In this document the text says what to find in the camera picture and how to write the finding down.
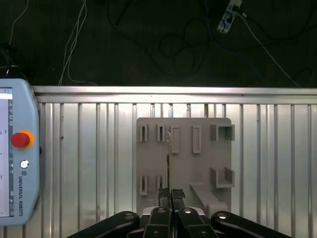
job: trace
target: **black cable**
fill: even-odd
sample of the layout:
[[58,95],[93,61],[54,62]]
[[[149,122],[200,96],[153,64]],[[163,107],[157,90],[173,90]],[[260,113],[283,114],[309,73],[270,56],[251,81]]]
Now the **black cable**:
[[[199,19],[199,18],[193,18],[191,20],[189,20],[184,29],[183,29],[183,35],[182,36],[179,36],[177,34],[172,34],[172,33],[168,33],[166,35],[164,35],[160,40],[159,40],[159,43],[158,43],[158,51],[160,52],[160,54],[162,54],[162,56],[166,57],[166,58],[170,58],[172,59],[172,65],[173,65],[173,69],[175,71],[175,73],[171,73],[171,72],[166,72],[165,70],[163,70],[159,64],[157,63],[157,61],[154,59],[153,55],[150,53],[150,51],[148,49],[146,49],[146,47],[144,47],[140,42],[134,40],[133,38],[131,38],[130,36],[127,36],[126,34],[124,34],[123,32],[121,32],[116,26],[115,24],[112,22],[111,20],[111,16],[110,16],[110,0],[107,1],[107,18],[108,18],[108,22],[110,23],[112,29],[117,32],[118,35],[120,35],[120,37],[122,37],[123,39],[127,40],[127,41],[130,41],[132,42],[133,44],[135,44],[136,46],[140,47],[142,49],[142,51],[148,55],[149,59],[151,60],[151,62],[154,64],[154,66],[157,68],[157,70],[165,75],[168,75],[168,76],[172,76],[172,77],[187,77],[187,76],[193,76],[195,75],[201,68],[202,64],[204,63],[205,59],[206,59],[206,56],[207,56],[207,52],[208,52],[208,49],[209,49],[209,46],[210,46],[210,39],[209,39],[209,36],[207,35],[207,39],[205,42],[202,42],[202,43],[197,43],[197,44],[190,44],[187,40],[186,40],[186,32],[187,32],[187,29],[188,27],[193,23],[193,22],[200,22],[202,23],[205,27],[206,27],[206,30],[207,30],[207,25],[206,23]],[[180,39],[182,41],[182,46],[180,47],[180,49],[178,49],[174,54],[172,55],[168,55],[166,54],[165,52],[163,52],[162,50],[162,42],[164,39],[168,38],[168,37],[176,37],[178,39]],[[203,46],[205,45],[205,49],[204,49],[204,53],[201,57],[201,60],[200,61],[196,61],[196,57],[195,57],[195,51],[194,51],[194,47],[196,46]],[[190,72],[187,72],[187,73],[183,73],[183,72],[179,72],[177,70],[177,67],[176,67],[176,61],[177,61],[177,57],[184,51],[184,50],[187,50],[189,49],[190,52],[191,52],[191,56],[192,56],[192,64],[191,64],[191,67],[190,67]]]
[[131,4],[132,4],[132,2],[133,2],[133,0],[126,0],[126,1],[127,1],[127,2],[125,3],[123,10],[121,11],[119,17],[118,17],[117,20],[115,21],[115,25],[116,25],[116,26],[119,25],[119,23],[121,22],[121,20],[122,20],[124,14],[126,13],[126,11],[128,10],[128,8],[131,6]]
[[8,74],[11,70],[11,64],[10,64],[10,58],[9,56],[7,55],[7,53],[0,47],[0,53],[3,55],[4,57],[4,60],[5,60],[5,64],[6,64],[6,71],[5,71],[5,77],[7,78],[8,77]]
[[[311,11],[311,13],[309,14],[306,22],[302,26],[300,32],[295,33],[295,34],[293,34],[291,36],[286,36],[286,37],[272,37],[264,30],[264,28],[258,22],[256,22],[249,15],[247,15],[246,19],[249,20],[250,22],[254,23],[269,40],[273,40],[273,41],[293,40],[295,37],[299,37],[303,33],[307,32],[307,26],[309,25],[309,23],[310,23],[310,21],[312,19],[312,16],[313,16],[313,14],[314,14],[314,12],[316,10],[317,10],[317,7]],[[317,27],[317,24],[315,24],[312,28],[310,28],[310,30],[315,29],[316,27]]]
[[[285,41],[287,40],[295,40],[299,37],[301,37],[303,34],[310,32],[314,29],[317,28],[317,24],[314,24],[313,26],[308,27],[310,21],[312,20],[313,14],[315,13],[315,11],[317,10],[317,7],[315,7],[311,13],[309,14],[306,22],[304,23],[304,25],[301,27],[300,32],[294,33],[290,36],[286,36],[286,37],[272,37],[270,36],[265,30],[264,28],[258,23],[256,22],[254,19],[252,19],[250,16],[247,15],[246,19],[249,20],[250,22],[254,23],[255,25],[258,26],[258,28],[262,31],[262,33],[272,42],[263,44],[263,46],[275,46],[278,44],[285,44]],[[254,46],[248,46],[248,47],[241,47],[241,48],[235,48],[235,49],[230,49],[231,51],[242,51],[242,50],[251,50],[251,49],[257,49],[257,48],[261,48],[262,46],[259,45],[254,45]]]

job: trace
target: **dark floor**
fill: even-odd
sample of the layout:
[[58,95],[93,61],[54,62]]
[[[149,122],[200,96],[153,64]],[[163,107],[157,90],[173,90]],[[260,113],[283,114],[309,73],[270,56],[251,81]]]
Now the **dark floor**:
[[[127,0],[88,0],[87,19],[72,55],[71,77],[97,85],[295,86],[241,19],[235,19],[228,34],[218,35],[216,28],[228,1],[208,1],[211,31],[230,52],[208,36],[205,0],[132,0],[120,20]],[[25,3],[0,0],[0,43],[8,42],[12,23]],[[33,85],[58,84],[65,46],[81,6],[81,0],[30,0],[16,24],[12,41],[16,52],[10,55]],[[276,38],[300,32],[316,9],[316,0],[244,0],[242,6]],[[303,33],[279,41],[270,41],[253,23],[250,27],[263,43],[273,42],[268,50],[301,87],[316,87],[316,24],[317,10]],[[261,79],[241,57],[255,65]],[[89,85],[72,82],[67,69],[62,84]]]

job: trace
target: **power strip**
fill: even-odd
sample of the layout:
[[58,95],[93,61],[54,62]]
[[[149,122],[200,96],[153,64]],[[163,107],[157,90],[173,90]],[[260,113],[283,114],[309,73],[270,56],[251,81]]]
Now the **power strip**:
[[217,27],[217,31],[221,32],[222,34],[227,34],[229,32],[230,27],[233,23],[233,20],[236,17],[233,14],[232,8],[234,6],[237,6],[238,8],[240,8],[241,4],[242,4],[241,0],[230,0],[228,7],[222,16],[222,20],[220,21]]

